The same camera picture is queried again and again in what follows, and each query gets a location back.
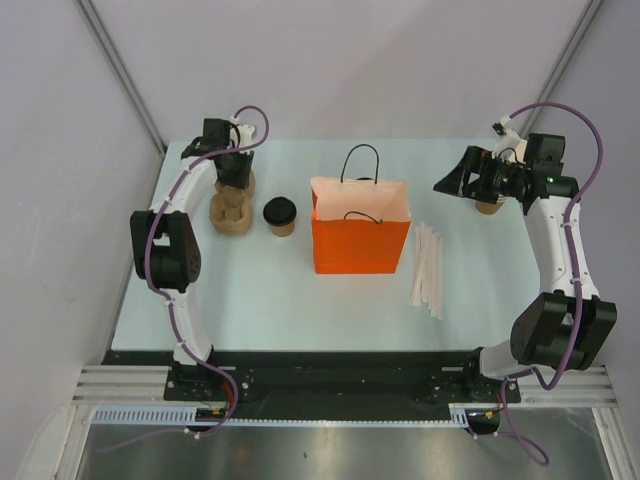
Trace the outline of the black coffee cup lid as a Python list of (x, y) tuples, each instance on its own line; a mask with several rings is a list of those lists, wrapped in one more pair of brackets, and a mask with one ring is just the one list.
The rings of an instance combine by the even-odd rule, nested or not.
[(274, 197), (263, 208), (263, 218), (272, 227), (284, 227), (297, 216), (295, 203), (284, 196)]

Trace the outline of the single brown paper cup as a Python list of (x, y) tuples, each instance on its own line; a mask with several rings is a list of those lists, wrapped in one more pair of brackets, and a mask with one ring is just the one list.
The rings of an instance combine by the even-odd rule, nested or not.
[(283, 224), (273, 224), (270, 226), (271, 232), (277, 237), (287, 237), (295, 230), (295, 220), (290, 220)]

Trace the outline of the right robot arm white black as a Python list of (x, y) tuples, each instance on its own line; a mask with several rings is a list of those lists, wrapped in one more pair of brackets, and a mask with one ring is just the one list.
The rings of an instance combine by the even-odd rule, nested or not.
[(539, 271), (540, 293), (514, 321), (508, 340), (480, 349), (461, 388), (484, 401), (497, 379), (528, 368), (586, 370), (617, 321), (614, 303), (593, 283), (580, 233), (579, 186), (563, 175), (565, 139), (505, 133), (495, 150), (468, 146), (435, 191), (489, 205), (514, 199), (522, 210)]

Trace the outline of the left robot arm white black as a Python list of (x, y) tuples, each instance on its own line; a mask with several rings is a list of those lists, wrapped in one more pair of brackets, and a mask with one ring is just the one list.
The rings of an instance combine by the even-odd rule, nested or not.
[(182, 152), (180, 172), (151, 209), (135, 211), (130, 231), (135, 270), (169, 314), (175, 347), (165, 384), (168, 401), (217, 400), (233, 394), (213, 364), (214, 348), (202, 320), (195, 283), (202, 256), (191, 223), (203, 199), (209, 220), (228, 236), (253, 224), (252, 170), (256, 128), (237, 117), (207, 119), (203, 133)]

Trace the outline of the stack of paper cups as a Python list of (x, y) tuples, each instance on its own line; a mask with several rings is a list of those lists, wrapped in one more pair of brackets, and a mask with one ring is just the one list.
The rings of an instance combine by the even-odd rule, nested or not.
[(499, 197), (495, 203), (476, 201), (475, 208), (480, 214), (489, 216), (496, 214), (505, 202), (506, 199), (503, 197)]

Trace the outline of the orange paper bag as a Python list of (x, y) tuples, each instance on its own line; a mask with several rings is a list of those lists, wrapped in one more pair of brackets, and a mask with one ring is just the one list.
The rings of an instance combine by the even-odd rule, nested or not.
[(311, 179), (312, 259), (317, 274), (393, 274), (411, 225), (408, 185), (379, 177)]

